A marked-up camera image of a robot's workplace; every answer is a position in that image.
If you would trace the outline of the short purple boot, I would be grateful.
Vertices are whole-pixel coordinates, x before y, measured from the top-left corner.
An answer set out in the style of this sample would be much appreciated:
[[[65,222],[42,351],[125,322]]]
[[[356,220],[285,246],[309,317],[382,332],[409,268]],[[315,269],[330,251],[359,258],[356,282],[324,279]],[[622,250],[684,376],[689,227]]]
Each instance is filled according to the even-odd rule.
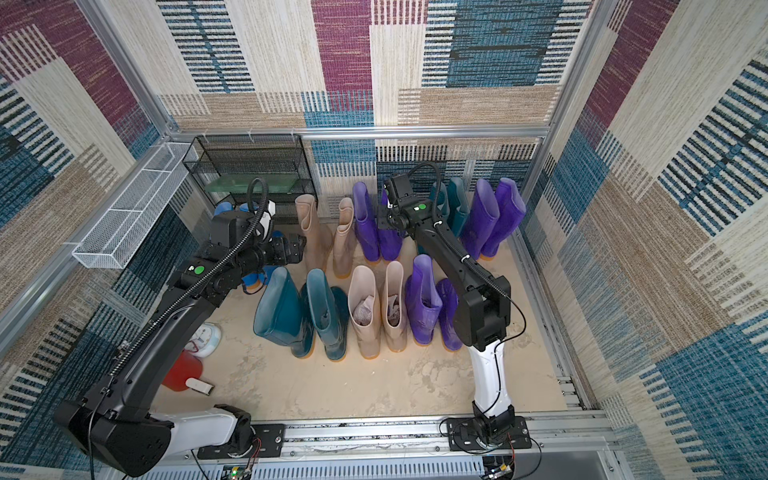
[[[379,248],[382,258],[386,261],[394,261],[399,258],[403,244],[400,233],[393,229],[388,220],[389,200],[385,188],[380,193],[377,207],[377,228]]]

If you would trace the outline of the teal boot front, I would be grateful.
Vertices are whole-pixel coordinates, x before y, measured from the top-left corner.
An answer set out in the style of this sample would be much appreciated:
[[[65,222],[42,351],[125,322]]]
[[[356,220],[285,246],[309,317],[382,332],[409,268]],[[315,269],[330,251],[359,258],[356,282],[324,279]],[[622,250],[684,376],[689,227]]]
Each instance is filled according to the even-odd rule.
[[[334,362],[343,360],[349,326],[346,293],[341,287],[330,286],[323,270],[312,269],[302,287],[302,296],[327,358]]]

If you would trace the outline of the short beige boot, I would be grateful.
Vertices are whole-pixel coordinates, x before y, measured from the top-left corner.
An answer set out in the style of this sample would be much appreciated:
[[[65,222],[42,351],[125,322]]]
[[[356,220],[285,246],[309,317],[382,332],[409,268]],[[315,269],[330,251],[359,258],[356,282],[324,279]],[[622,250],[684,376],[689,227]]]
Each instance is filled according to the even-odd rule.
[[[380,353],[381,312],[375,275],[367,266],[357,266],[352,272],[348,309],[360,354],[368,360],[376,358]]]

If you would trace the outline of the tall purple boot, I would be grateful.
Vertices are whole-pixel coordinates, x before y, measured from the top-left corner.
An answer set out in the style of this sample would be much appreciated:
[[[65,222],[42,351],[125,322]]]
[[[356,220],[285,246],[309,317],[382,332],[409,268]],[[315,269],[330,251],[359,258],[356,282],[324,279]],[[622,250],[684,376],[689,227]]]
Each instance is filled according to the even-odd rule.
[[[527,212],[518,186],[510,178],[502,177],[499,180],[495,199],[500,216],[480,252],[481,256],[487,259],[496,256],[501,243],[519,227]]]
[[[480,257],[499,218],[499,206],[491,184],[478,179],[471,209],[460,234],[465,250],[473,259]]]

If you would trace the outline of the beige boot front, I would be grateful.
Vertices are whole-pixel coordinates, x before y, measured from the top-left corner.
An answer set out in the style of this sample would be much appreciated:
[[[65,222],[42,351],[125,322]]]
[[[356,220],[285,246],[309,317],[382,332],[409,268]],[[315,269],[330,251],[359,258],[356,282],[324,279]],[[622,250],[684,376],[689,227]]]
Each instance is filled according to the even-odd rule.
[[[301,235],[306,239],[303,263],[308,271],[325,270],[332,249],[333,235],[329,227],[319,219],[317,199],[311,194],[302,194],[295,199],[295,207]]]

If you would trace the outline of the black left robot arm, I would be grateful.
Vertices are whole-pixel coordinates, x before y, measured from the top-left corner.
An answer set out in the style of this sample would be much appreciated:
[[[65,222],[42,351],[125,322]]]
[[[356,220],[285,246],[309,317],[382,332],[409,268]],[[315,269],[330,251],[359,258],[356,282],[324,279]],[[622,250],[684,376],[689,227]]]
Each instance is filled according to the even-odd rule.
[[[175,418],[152,416],[163,380],[197,329],[265,266],[298,264],[307,240],[273,235],[266,214],[231,210],[212,220],[211,234],[172,275],[159,307],[111,369],[78,400],[64,400],[55,423],[72,443],[130,477],[148,473],[163,458],[185,450],[250,446],[250,415],[219,404]]]

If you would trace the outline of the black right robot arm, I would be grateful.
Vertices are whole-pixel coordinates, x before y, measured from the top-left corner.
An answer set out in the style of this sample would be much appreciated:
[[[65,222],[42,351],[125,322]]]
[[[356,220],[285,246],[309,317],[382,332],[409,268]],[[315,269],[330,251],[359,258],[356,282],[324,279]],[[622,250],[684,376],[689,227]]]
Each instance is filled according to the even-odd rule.
[[[506,329],[515,305],[509,282],[493,276],[467,253],[435,202],[413,192],[408,173],[386,180],[385,191],[382,223],[423,247],[458,294],[455,331],[468,348],[475,381],[473,427],[486,443],[495,443],[511,432],[516,420],[503,361]]]

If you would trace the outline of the blue rain boot upright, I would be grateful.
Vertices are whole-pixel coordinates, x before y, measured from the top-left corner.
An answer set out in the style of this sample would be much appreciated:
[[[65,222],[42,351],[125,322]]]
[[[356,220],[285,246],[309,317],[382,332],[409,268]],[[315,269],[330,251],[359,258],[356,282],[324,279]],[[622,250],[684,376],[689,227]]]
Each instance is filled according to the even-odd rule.
[[[216,208],[215,208],[215,210],[214,210],[214,215],[215,215],[215,216],[218,216],[218,215],[220,215],[220,214],[222,214],[222,213],[225,213],[225,212],[229,212],[229,211],[232,211],[233,209],[234,209],[234,207],[233,207],[233,205],[232,205],[232,203],[231,203],[231,202],[229,202],[229,201],[223,201],[223,202],[219,203],[219,204],[216,206]]]

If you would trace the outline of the white small box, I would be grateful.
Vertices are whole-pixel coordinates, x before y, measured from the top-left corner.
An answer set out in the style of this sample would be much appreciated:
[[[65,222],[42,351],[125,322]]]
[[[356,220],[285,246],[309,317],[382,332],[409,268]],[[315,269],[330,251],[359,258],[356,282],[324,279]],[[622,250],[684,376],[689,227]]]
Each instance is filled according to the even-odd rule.
[[[212,384],[195,377],[187,378],[185,380],[185,386],[190,390],[206,396],[209,396],[214,388]]]

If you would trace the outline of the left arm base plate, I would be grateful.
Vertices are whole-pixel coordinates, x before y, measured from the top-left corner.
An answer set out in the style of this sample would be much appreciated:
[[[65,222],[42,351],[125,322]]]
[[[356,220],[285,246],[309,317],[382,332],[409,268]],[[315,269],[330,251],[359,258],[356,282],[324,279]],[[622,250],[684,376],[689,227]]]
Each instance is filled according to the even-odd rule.
[[[197,450],[199,460],[277,458],[282,452],[285,424],[252,424],[249,431],[240,429],[233,438],[218,446]]]

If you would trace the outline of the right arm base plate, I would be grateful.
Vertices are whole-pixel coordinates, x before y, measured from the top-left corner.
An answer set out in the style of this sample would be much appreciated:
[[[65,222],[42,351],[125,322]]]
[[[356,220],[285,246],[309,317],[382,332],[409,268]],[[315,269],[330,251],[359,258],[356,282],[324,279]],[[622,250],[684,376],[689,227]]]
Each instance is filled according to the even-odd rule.
[[[451,451],[468,454],[488,454],[496,450],[531,449],[533,441],[522,416],[492,420],[489,424],[479,418],[447,417],[438,430],[448,440]]]

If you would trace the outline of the aluminium front rail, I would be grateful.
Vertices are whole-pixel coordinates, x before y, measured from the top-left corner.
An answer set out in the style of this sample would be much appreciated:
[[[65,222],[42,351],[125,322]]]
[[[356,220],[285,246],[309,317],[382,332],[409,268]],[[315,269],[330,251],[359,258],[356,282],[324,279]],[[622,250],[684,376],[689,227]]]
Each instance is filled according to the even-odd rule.
[[[256,457],[189,452],[149,479],[626,479],[601,411],[526,412],[504,443],[481,445],[439,416],[282,421]]]

